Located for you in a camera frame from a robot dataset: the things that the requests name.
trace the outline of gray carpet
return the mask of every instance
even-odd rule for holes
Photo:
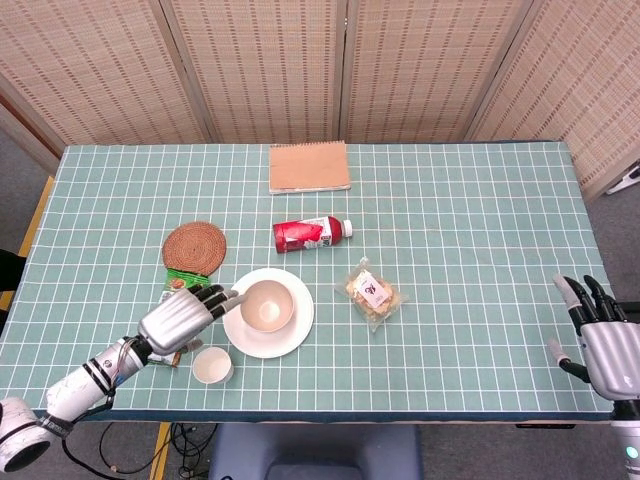
[[[46,174],[0,133],[0,248],[17,251],[38,202]],[[588,207],[614,293],[640,300],[640,259],[634,245],[640,228],[640,186]],[[78,425],[69,447],[91,465],[106,423]],[[200,425],[203,438],[211,425]],[[107,459],[120,468],[143,465],[152,455],[157,423],[116,424],[106,437]],[[624,480],[618,446],[607,425],[578,425],[573,430],[519,430],[511,425],[428,425],[422,428],[425,478],[428,480]],[[206,470],[208,455],[197,468]],[[171,449],[166,479],[178,478],[180,456]],[[70,463],[57,444],[34,465],[6,478],[84,480],[89,473]],[[147,479],[149,470],[123,478]]]

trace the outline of bowl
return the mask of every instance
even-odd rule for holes
[[[223,349],[202,350],[193,361],[193,376],[202,383],[224,383],[233,375],[231,357]]]
[[[254,330],[271,333],[280,330],[293,317],[293,297],[289,289],[275,280],[262,280],[245,292],[240,305],[242,319]]]

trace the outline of table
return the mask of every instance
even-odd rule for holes
[[[306,342],[247,357],[222,323],[235,375],[205,386],[150,366],[118,389],[112,419],[602,420],[610,410],[546,352],[579,358],[558,271],[607,285],[564,143],[349,145],[352,188],[271,196],[268,145],[71,146],[65,151],[0,346],[0,398],[45,406],[47,386],[156,305],[161,246],[194,220],[220,226],[212,281],[261,267],[298,275],[315,300]],[[333,214],[352,239],[277,255],[271,225]],[[410,297],[375,334],[341,297],[362,256]]]

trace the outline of plate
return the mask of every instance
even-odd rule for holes
[[[256,358],[276,358],[298,348],[313,325],[313,298],[307,286],[293,273],[278,268],[261,268],[246,274],[233,286],[243,294],[256,282],[275,280],[285,285],[294,301],[293,318],[280,330],[263,333],[254,330],[242,319],[239,308],[223,317],[224,331],[229,341],[242,353]]]

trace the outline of white robotic arm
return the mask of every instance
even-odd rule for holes
[[[66,438],[80,419],[111,408],[116,388],[141,370],[151,353],[178,351],[244,298],[220,285],[182,289],[151,310],[138,335],[123,337],[47,391],[47,412],[36,418],[24,400],[0,401],[0,472],[14,472]],[[106,397],[107,402],[91,408]]]
[[[556,340],[551,353],[565,372],[590,383],[598,395],[613,401],[611,426],[620,442],[629,479],[640,480],[640,325],[629,322],[616,300],[589,275],[579,282],[556,275],[582,348],[585,365],[572,362]]]

